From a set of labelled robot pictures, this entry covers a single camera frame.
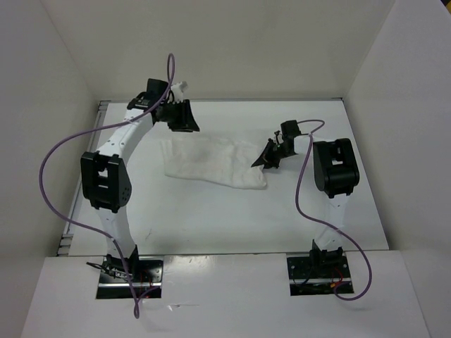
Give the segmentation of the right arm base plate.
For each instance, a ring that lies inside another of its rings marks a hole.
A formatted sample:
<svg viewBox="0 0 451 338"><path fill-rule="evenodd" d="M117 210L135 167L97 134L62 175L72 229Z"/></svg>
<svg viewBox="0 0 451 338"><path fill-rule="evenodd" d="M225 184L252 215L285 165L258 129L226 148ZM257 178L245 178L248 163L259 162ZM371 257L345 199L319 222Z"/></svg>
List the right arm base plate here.
<svg viewBox="0 0 451 338"><path fill-rule="evenodd" d="M290 296L316 296L333 294L338 286L339 294L353 294L354 289L347 264L347 257L342 262L319 271L311 267L307 254L288 255L286 257Z"/></svg>

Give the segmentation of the white pleated skirt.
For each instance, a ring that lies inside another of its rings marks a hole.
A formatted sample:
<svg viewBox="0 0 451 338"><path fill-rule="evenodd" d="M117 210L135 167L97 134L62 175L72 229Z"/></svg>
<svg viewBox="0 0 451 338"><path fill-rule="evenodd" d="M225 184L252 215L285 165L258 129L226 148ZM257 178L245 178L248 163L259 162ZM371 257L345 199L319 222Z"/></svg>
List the white pleated skirt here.
<svg viewBox="0 0 451 338"><path fill-rule="evenodd" d="M252 164L260 148L249 142L211 136L178 136L161 141L168 177L200 180L234 189L265 189L260 165Z"/></svg>

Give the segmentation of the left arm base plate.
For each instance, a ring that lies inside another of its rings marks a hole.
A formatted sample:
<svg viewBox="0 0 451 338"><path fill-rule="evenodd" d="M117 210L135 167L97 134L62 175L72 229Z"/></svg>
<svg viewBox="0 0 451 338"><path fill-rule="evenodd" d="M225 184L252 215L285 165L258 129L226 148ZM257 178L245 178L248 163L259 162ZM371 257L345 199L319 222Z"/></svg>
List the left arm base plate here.
<svg viewBox="0 0 451 338"><path fill-rule="evenodd" d="M106 258L102 264L88 263L99 270L96 299L132 299L132 292L126 274L118 269L106 269ZM133 289L140 299L160 299L163 282L163 257L140 256L133 275L130 275Z"/></svg>

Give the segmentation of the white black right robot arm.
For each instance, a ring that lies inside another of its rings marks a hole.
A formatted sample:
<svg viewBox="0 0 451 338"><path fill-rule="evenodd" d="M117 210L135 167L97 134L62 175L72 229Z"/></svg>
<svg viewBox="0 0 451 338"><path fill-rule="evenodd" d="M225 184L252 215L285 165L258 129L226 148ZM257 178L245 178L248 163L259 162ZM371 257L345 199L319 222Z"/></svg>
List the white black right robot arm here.
<svg viewBox="0 0 451 338"><path fill-rule="evenodd" d="M252 164L265 169L278 168L280 162L305 153L304 162L295 190L295 206L307 220L323 226L323 230L312 240L309 252L309 269L317 277L326 276L333 268L341 266L344 250L341 239L346 239L362 252L360 245L342 230L345 209L351 193L359 184L360 174L352 143L348 138L328 141L314 140L307 136L269 139L264 150ZM307 215L300 207L300 188L309 159L313 160L314 184L326 195L328 215L320 220Z"/></svg>

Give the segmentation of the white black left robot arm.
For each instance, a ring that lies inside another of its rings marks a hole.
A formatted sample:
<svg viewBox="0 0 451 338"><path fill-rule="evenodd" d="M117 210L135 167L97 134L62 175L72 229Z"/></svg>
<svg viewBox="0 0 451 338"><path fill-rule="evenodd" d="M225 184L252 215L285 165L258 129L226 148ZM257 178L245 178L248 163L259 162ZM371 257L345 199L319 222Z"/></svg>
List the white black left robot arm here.
<svg viewBox="0 0 451 338"><path fill-rule="evenodd" d="M140 274L138 249L130 233L126 205L132 195L127 163L137 145L156 123L165 123L174 132L198 132L190 101L163 103L139 118L144 104L130 102L123 125L96 151L86 151L80 159L82 193L96 210L102 230L109 235L106 262L102 269L133 281Z"/></svg>

